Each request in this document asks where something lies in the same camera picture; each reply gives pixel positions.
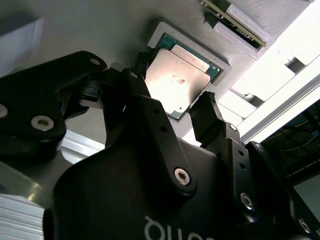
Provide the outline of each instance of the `silver metal surface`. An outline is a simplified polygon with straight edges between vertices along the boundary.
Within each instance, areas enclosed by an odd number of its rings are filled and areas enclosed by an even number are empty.
[[[92,58],[90,61],[95,65],[100,65],[100,62],[97,59]]]
[[[284,124],[289,122],[293,117],[301,113],[303,110],[308,108],[311,104],[319,100],[318,98],[314,98],[314,101],[308,101],[308,103],[304,103],[304,109],[301,109],[299,111],[295,111],[294,108],[298,106],[304,99],[306,99],[308,96],[311,96],[313,93],[316,93],[320,89],[320,74],[317,75],[313,80],[308,82],[306,85],[304,85],[299,91],[297,91],[294,95],[292,95],[288,100],[284,101],[279,107],[277,107],[275,110],[273,110],[270,114],[268,114],[265,118],[261,119],[254,127],[252,127],[249,131],[244,134],[241,139],[246,144],[249,141],[256,141],[256,142],[262,142],[260,139],[256,140],[256,136],[260,135],[264,131],[268,132],[268,134],[263,134],[266,137],[263,137],[262,140],[267,138],[269,135],[271,135],[273,132],[279,129],[279,127],[282,127]],[[294,111],[295,113],[291,113],[290,115],[292,117],[284,119],[286,113],[289,113],[290,111]],[[274,131],[268,130],[269,127],[272,126],[277,120],[281,120],[283,124],[277,125],[277,127],[274,129]]]
[[[0,194],[0,239],[43,240],[44,209],[17,195]]]
[[[55,126],[55,123],[48,116],[38,115],[31,119],[31,125],[35,129],[46,132],[53,129]]]
[[[203,42],[200,42],[197,39],[203,40],[204,38],[195,39],[194,37],[188,35],[187,33],[183,32],[181,29],[178,29],[176,26],[170,24],[169,22],[161,21],[156,30],[154,31],[151,39],[149,40],[148,47],[150,48],[156,48],[159,41],[163,38],[164,34],[170,35],[172,38],[176,39],[179,43],[182,43],[186,47],[193,50],[195,53],[201,55],[208,61],[214,63],[218,68],[220,68],[222,71],[219,73],[218,76],[216,76],[213,85],[216,87],[222,87],[226,84],[226,82],[223,82],[227,74],[232,70],[231,66],[229,64],[229,61],[226,59],[225,55],[222,55],[218,52],[215,52],[214,48],[207,47]],[[212,92],[215,92],[218,94],[218,97],[221,97],[223,94],[220,95],[220,91],[213,90]]]
[[[179,183],[181,183],[184,186],[190,183],[189,174],[186,172],[186,170],[182,168],[177,168],[176,170],[174,170],[174,176],[179,181]]]
[[[0,119],[4,118],[7,115],[8,115],[8,108],[5,105],[0,104]]]
[[[148,68],[145,82],[151,97],[171,114],[184,112],[210,82],[210,77],[173,52],[160,49]]]
[[[261,152],[263,151],[263,149],[262,149],[262,147],[260,146],[259,143],[256,143],[255,146],[259,151],[261,151]]]
[[[229,127],[233,130],[233,131],[237,131],[237,128],[234,126],[234,125],[232,125],[231,123],[229,124]]]
[[[250,197],[246,194],[246,193],[241,193],[240,194],[240,199],[241,202],[243,203],[243,205],[249,209],[249,210],[253,210],[254,209],[254,204],[252,203]]]
[[[138,75],[137,74],[135,74],[134,72],[130,72],[130,75],[132,76],[132,77],[134,77],[134,78],[138,78]]]
[[[38,164],[0,161],[0,183],[10,192],[27,198],[44,208],[52,204],[52,192],[60,176],[72,165],[61,153],[56,158]]]
[[[201,59],[199,59],[195,55],[191,54],[187,50],[180,47],[179,45],[174,45],[170,51],[172,53],[174,53],[175,55],[181,57],[183,60],[190,63],[191,65],[197,67],[198,69],[200,69],[204,73],[210,67],[210,65],[208,63],[202,61]]]
[[[303,230],[307,234],[311,233],[311,230],[310,230],[309,226],[307,225],[307,223],[302,218],[299,219],[299,223],[300,223],[301,227],[303,228]]]

